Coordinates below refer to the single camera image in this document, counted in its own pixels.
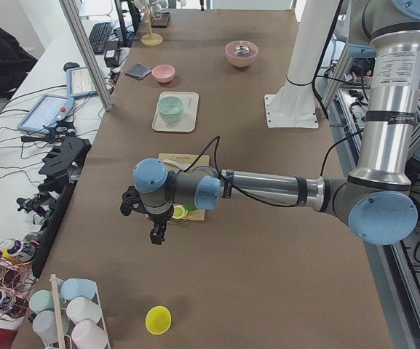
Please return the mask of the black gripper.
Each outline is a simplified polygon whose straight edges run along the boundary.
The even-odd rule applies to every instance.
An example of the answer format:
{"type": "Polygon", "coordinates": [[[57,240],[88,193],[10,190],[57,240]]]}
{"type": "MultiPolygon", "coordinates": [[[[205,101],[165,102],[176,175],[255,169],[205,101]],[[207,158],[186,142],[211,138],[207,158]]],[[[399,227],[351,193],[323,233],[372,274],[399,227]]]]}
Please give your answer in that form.
{"type": "Polygon", "coordinates": [[[172,204],[164,203],[159,207],[146,206],[137,189],[129,186],[122,194],[120,212],[124,216],[129,216],[132,212],[145,214],[154,223],[150,232],[151,243],[162,244],[165,241],[167,222],[173,215],[172,204]]]}

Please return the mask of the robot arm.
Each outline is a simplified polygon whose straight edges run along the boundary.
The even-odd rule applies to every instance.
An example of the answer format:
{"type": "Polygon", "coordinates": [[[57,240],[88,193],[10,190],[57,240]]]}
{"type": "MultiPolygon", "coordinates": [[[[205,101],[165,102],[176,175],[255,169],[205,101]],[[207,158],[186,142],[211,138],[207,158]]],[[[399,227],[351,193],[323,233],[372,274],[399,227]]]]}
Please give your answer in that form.
{"type": "Polygon", "coordinates": [[[286,177],[190,165],[169,170],[144,159],[122,196],[123,215],[146,214],[154,244],[177,204],[215,209],[233,192],[278,207],[309,206],[337,217],[363,241],[392,245],[417,223],[405,163],[420,95],[420,1],[351,1],[348,45],[376,56],[357,166],[344,179],[286,177]]]}

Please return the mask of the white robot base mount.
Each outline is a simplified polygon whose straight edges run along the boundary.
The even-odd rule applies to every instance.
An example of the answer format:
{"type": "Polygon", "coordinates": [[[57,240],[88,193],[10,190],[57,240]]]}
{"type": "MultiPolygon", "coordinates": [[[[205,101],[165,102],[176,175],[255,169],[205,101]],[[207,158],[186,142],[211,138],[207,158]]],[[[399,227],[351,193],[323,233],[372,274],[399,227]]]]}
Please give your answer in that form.
{"type": "Polygon", "coordinates": [[[285,84],[274,95],[265,95],[266,123],[269,128],[318,128],[315,113],[314,78],[328,45],[333,21],[342,2],[307,1],[293,47],[285,84]]]}

